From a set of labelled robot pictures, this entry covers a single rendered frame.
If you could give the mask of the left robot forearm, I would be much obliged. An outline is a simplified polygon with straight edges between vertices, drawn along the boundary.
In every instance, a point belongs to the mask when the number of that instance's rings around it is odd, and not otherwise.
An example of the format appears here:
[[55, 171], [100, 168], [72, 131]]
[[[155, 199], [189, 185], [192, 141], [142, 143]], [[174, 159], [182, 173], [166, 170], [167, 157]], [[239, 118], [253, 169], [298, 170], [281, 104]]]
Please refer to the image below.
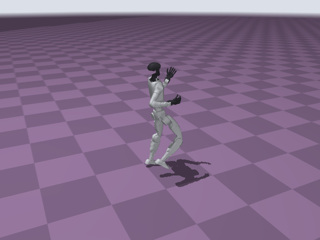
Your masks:
[[162, 83], [164, 88], [168, 85], [168, 82], [169, 80], [166, 78], [165, 81]]

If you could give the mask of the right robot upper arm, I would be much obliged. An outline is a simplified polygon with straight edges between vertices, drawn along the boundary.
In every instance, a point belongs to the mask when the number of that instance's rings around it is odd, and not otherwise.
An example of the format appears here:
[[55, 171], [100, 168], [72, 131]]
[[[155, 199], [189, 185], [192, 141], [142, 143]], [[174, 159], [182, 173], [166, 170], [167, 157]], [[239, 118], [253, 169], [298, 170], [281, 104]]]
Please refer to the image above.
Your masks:
[[153, 92], [153, 95], [152, 95], [152, 97], [150, 99], [150, 102], [149, 102], [149, 106], [151, 108], [155, 108], [155, 107], [152, 106], [152, 102], [155, 102], [156, 99], [158, 99], [158, 97], [159, 97], [160, 93], [162, 92], [162, 90], [163, 90], [163, 86], [160, 83], [157, 83], [155, 85], [155, 87], [154, 87], [154, 92]]

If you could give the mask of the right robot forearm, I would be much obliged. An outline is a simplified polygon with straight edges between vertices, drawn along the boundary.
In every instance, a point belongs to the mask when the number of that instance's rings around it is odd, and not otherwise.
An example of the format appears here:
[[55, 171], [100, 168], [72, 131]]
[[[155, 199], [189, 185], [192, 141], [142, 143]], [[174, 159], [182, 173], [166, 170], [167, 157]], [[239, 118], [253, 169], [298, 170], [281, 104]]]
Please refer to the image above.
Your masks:
[[159, 101], [153, 101], [152, 102], [152, 106], [155, 107], [155, 108], [166, 108], [166, 107], [169, 107], [171, 106], [171, 102], [167, 102], [167, 101], [163, 101], [163, 102], [159, 102]]

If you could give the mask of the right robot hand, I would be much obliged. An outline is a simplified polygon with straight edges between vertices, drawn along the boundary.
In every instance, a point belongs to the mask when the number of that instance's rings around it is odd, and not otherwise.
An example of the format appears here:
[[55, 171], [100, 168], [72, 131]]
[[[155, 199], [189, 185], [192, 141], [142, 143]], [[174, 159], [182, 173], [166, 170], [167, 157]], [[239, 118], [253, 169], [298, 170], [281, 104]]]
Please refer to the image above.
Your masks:
[[173, 100], [168, 100], [167, 102], [169, 103], [169, 102], [171, 102], [171, 106], [172, 105], [177, 105], [177, 104], [180, 104], [180, 101], [181, 101], [181, 96], [179, 96], [178, 98], [178, 94], [177, 94], [177, 96], [173, 99]]

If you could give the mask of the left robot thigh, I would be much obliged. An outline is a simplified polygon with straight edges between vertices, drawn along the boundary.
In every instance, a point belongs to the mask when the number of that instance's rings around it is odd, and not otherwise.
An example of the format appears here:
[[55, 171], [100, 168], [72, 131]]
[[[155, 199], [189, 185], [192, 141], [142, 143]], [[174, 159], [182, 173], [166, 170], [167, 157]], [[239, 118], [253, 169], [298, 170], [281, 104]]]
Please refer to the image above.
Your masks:
[[154, 120], [154, 127], [156, 131], [156, 134], [153, 135], [152, 140], [154, 142], [159, 142], [163, 131], [163, 123], [162, 121], [155, 119], [153, 112], [151, 113], [151, 117]]

